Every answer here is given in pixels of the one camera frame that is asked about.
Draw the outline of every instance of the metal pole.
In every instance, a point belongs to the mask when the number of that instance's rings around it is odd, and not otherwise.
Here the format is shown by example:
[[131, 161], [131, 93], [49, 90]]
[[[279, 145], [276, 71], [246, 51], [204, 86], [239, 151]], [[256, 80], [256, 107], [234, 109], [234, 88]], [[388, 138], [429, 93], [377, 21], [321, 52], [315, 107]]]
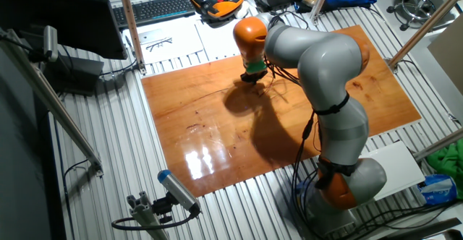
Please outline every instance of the metal pole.
[[325, 0], [317, 0], [312, 8], [312, 12], [310, 13], [310, 20], [314, 25], [318, 24], [318, 13], [320, 12], [324, 3]]
[[449, 10], [455, 5], [455, 3], [458, 0], [447, 0], [440, 6], [436, 12], [434, 12], [433, 16], [429, 18], [421, 26], [421, 28], [410, 38], [410, 40], [407, 41], [407, 43], [397, 52], [397, 54], [390, 60], [388, 61], [389, 67], [391, 69], [395, 69], [397, 63], [401, 61], [405, 55], [407, 55], [410, 50], [428, 33], [428, 31], [439, 21]]
[[[21, 42], [12, 30], [8, 31], [7, 36], [12, 40], [19, 43]], [[96, 170], [96, 174], [102, 176], [103, 169], [100, 158], [95, 154], [87, 139], [85, 139], [84, 135], [79, 130], [79, 127], [74, 123], [71, 116], [66, 111], [66, 108], [59, 100], [58, 95], [56, 95], [53, 88], [43, 76], [41, 70], [29, 62], [26, 53], [19, 46], [6, 41], [0, 42], [0, 45], [4, 48], [22, 76], [29, 82], [35, 94], [45, 103], [46, 107], [71, 137], [72, 141], [79, 147], [90, 163], [92, 163], [92, 166]]]
[[140, 45], [140, 39], [138, 38], [137, 23], [135, 22], [135, 16], [133, 15], [132, 4], [130, 0], [121, 0], [124, 5], [125, 18], [129, 25], [130, 37], [132, 37], [132, 45], [135, 50], [135, 57], [142, 74], [146, 74], [145, 60], [143, 59], [142, 47]]
[[416, 153], [415, 160], [416, 161], [422, 160], [423, 158], [428, 157], [429, 155], [435, 153], [436, 151], [442, 149], [443, 147], [449, 146], [451, 143], [454, 143], [457, 140], [460, 140], [461, 138], [463, 138], [463, 129], [459, 129], [456, 132], [453, 132], [449, 134], [448, 136], [445, 136], [443, 139], [437, 141], [436, 143], [433, 143], [431, 146]]

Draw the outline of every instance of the chair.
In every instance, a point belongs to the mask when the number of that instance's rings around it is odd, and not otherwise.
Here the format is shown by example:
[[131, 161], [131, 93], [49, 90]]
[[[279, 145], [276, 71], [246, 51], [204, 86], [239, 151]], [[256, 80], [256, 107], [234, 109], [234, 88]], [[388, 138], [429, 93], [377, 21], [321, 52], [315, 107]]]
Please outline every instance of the chair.
[[436, 7], [430, 0], [402, 0], [394, 6], [388, 7], [388, 13], [394, 13], [397, 8], [401, 7], [411, 18], [400, 26], [400, 30], [405, 31], [409, 28], [410, 23], [415, 20], [426, 21], [436, 11]]

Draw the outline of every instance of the wheel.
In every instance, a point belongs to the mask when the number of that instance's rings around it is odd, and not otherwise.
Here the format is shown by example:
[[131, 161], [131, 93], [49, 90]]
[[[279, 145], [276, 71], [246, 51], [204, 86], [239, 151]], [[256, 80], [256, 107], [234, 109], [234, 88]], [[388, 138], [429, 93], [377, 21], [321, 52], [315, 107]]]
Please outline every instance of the wheel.
[[407, 28], [408, 28], [408, 25], [407, 25], [407, 24], [402, 24], [402, 25], [400, 25], [400, 30], [401, 30], [401, 31], [405, 31], [405, 30], [407, 30]]

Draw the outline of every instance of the black cable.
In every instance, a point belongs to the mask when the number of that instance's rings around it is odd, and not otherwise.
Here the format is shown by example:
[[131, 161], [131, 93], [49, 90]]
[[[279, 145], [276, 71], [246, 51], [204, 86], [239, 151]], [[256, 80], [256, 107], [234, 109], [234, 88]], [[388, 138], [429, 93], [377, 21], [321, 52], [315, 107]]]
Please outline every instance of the black cable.
[[306, 211], [307, 211], [307, 208], [305, 207], [305, 203], [307, 202], [307, 190], [309, 189], [310, 184], [313, 182], [313, 180], [317, 176], [316, 175], [317, 171], [318, 171], [318, 168], [315, 169], [311, 174], [309, 174], [309, 176], [307, 176], [307, 178], [305, 178], [304, 183], [302, 183], [302, 185], [305, 185], [305, 182], [307, 181], [307, 179], [310, 178], [310, 180], [307, 183], [307, 186], [305, 187], [305, 190], [304, 190], [304, 200], [301, 203], [303, 214], [306, 214]]
[[76, 163], [76, 164], [70, 166], [70, 167], [66, 170], [66, 172], [64, 172], [63, 179], [66, 179], [67, 173], [70, 172], [75, 166], [80, 165], [80, 164], [82, 164], [82, 163], [84, 163], [84, 162], [86, 162], [86, 161], [88, 161], [88, 159], [82, 160], [82, 161], [80, 161], [80, 162], [78, 162], [78, 163]]
[[297, 151], [296, 155], [296, 162], [294, 164], [294, 171], [293, 171], [293, 177], [292, 177], [292, 182], [291, 182], [291, 195], [292, 195], [292, 202], [294, 205], [294, 208], [296, 209], [296, 213], [298, 216], [302, 219], [304, 224], [307, 226], [307, 228], [310, 230], [310, 232], [316, 236], [319, 239], [324, 239], [322, 236], [320, 236], [317, 232], [315, 232], [309, 225], [307, 218], [305, 217], [305, 213], [303, 213], [302, 208], [300, 205], [297, 204], [297, 197], [296, 197], [296, 191], [297, 191], [297, 172], [299, 170], [299, 165], [301, 163], [301, 157], [302, 154], [304, 153], [304, 144], [305, 140], [310, 136], [310, 133], [312, 131], [313, 127], [313, 117], [315, 115], [315, 112], [313, 111], [310, 120], [307, 123], [307, 125], [304, 128], [304, 132], [302, 133], [302, 142], [299, 147], [299, 150]]
[[[411, 60], [402, 59], [401, 61], [399, 61], [399, 63], [400, 63], [400, 62], [409, 63], [409, 64], [412, 64], [412, 65], [415, 67], [415, 69], [416, 69], [416, 70], [421, 74], [421, 76], [423, 77], [423, 80], [425, 81], [426, 85], [427, 85], [427, 86], [429, 87], [429, 89], [433, 92], [434, 96], [438, 99], [438, 101], [439, 101], [439, 103], [441, 104], [442, 108], [443, 108], [447, 113], [450, 113], [450, 110], [447, 109], [447, 107], [445, 107], [445, 105], [442, 103], [441, 99], [439, 99], [439, 97], [437, 96], [436, 92], [434, 92], [433, 87], [431, 87], [430, 83], [429, 83], [429, 82], [426, 80], [426, 78], [423, 76], [423, 74], [421, 73], [421, 71], [420, 71], [420, 69], [418, 68], [418, 66], [417, 66], [413, 61], [411, 61]], [[460, 124], [460, 126], [462, 125], [462, 124], [460, 123], [459, 120], [456, 120], [456, 121], [454, 121], [454, 122]]]
[[[358, 236], [357, 238], [355, 238], [355, 240], [358, 240], [358, 239], [361, 239], [365, 236], [367, 236], [368, 234], [378, 230], [379, 228], [381, 227], [384, 227], [384, 226], [387, 226], [388, 223], [391, 223], [391, 222], [394, 222], [395, 220], [398, 220], [398, 219], [401, 219], [401, 218], [406, 218], [406, 217], [409, 217], [411, 215], [416, 215], [418, 213], [423, 213], [423, 212], [432, 212], [432, 211], [435, 211], [435, 210], [438, 210], [440, 208], [442, 208], [444, 206], [444, 209], [435, 217], [433, 217], [431, 220], [429, 220], [428, 222], [426, 222], [426, 224], [430, 223], [431, 221], [433, 221], [434, 219], [436, 219], [443, 211], [447, 210], [448, 208], [450, 208], [455, 202], [450, 202], [450, 203], [444, 203], [444, 204], [441, 204], [441, 205], [436, 205], [436, 206], [431, 206], [431, 207], [424, 207], [424, 208], [421, 208], [421, 207], [416, 207], [418, 210], [417, 211], [414, 211], [414, 212], [410, 212], [410, 213], [407, 213], [407, 214], [402, 214], [400, 216], [397, 216], [395, 218], [392, 218], [390, 220], [387, 220], [385, 221], [384, 223], [382, 224], [378, 224], [376, 226], [374, 226], [373, 229], [370, 229], [369, 231], [363, 233], [362, 235]], [[359, 228], [357, 228], [355, 231], [353, 231], [352, 233], [350, 233], [349, 235], [347, 236], [344, 236], [342, 237], [341, 239], [339, 240], [345, 240], [345, 239], [349, 239], [350, 237], [354, 236], [355, 234], [358, 234], [362, 228], [362, 226], [366, 225], [367, 223], [369, 222], [365, 222], [364, 224], [362, 224]]]
[[299, 78], [295, 77], [293, 74], [289, 73], [287, 70], [282, 69], [281, 67], [276, 66], [275, 64], [272, 64], [266, 56], [264, 56], [264, 64], [270, 69], [272, 72], [273, 78], [275, 78], [276, 75], [283, 77], [286, 80], [289, 80], [293, 82], [296, 85], [301, 85], [299, 82]]
[[126, 221], [134, 221], [134, 218], [121, 218], [111, 222], [111, 226], [115, 229], [125, 230], [125, 231], [144, 231], [144, 230], [159, 230], [159, 229], [166, 229], [166, 228], [173, 228], [175, 226], [181, 226], [188, 221], [192, 220], [195, 215], [191, 214], [188, 218], [180, 222], [170, 223], [168, 225], [160, 225], [160, 226], [120, 226], [117, 225], [118, 223], [126, 222]]
[[31, 49], [31, 48], [25, 46], [25, 45], [22, 45], [21, 43], [18, 43], [18, 42], [16, 42], [16, 41], [14, 41], [14, 40], [8, 38], [8, 37], [5, 36], [5, 35], [0, 35], [0, 40], [5, 40], [5, 41], [7, 41], [7, 42], [10, 42], [10, 43], [12, 43], [12, 44], [15, 44], [16, 46], [19, 46], [20, 48], [23, 48], [23, 49], [25, 49], [25, 50], [27, 50], [27, 51], [29, 51], [29, 52], [31, 52], [31, 53], [34, 53], [36, 56], [39, 56], [40, 59], [43, 59], [44, 61], [46, 60], [45, 55], [43, 55], [42, 53], [37, 52], [37, 51], [35, 51], [35, 50], [33, 50], [33, 49]]
[[121, 69], [115, 70], [115, 71], [111, 71], [111, 72], [107, 72], [107, 73], [102, 73], [102, 74], [100, 74], [100, 77], [101, 77], [101, 76], [104, 76], [104, 75], [107, 75], [107, 74], [115, 74], [115, 73], [124, 71], [124, 70], [126, 70], [126, 69], [132, 67], [135, 63], [137, 63], [137, 59], [135, 59], [130, 65], [128, 65], [128, 66], [126, 66], [126, 67], [124, 67], [124, 68], [121, 68]]
[[[318, 141], [319, 141], [320, 144], [321, 144], [321, 138], [320, 138], [320, 122], [317, 121], [317, 122], [315, 123], [315, 126], [317, 127], [317, 130], [318, 130]], [[315, 134], [313, 135], [312, 144], [313, 144], [313, 148], [314, 148], [315, 150], [317, 150], [318, 152], [321, 152], [321, 149], [318, 149], [318, 148], [315, 146]]]
[[65, 46], [62, 46], [64, 48], [64, 51], [66, 52], [67, 54], [67, 57], [69, 59], [69, 61], [71, 62], [71, 69], [70, 69], [70, 72], [72, 74], [72, 71], [74, 70], [74, 63], [72, 63], [72, 58], [71, 58], [71, 55], [69, 54], [69, 52], [67, 51], [66, 47]]

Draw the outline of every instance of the metal rail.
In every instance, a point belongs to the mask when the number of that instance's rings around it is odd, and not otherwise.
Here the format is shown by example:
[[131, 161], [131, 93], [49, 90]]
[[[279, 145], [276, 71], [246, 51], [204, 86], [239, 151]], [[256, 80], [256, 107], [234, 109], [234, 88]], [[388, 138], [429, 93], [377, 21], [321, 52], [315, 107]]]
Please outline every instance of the metal rail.
[[[21, 43], [14, 31], [9, 30], [7, 36], [12, 40]], [[47, 109], [50, 110], [67, 134], [71, 137], [72, 141], [92, 163], [92, 166], [97, 172], [96, 174], [98, 176], [102, 176], [103, 167], [101, 165], [100, 158], [96, 155], [83, 133], [74, 123], [66, 108], [59, 100], [58, 95], [56, 95], [51, 85], [43, 76], [41, 70], [29, 62], [26, 53], [19, 46], [6, 41], [0, 42], [0, 45], [4, 48], [8, 57], [21, 72], [22, 76], [27, 80], [27, 82], [29, 82], [29, 85], [32, 87], [34, 92], [43, 101], [43, 103], [45, 103]]]

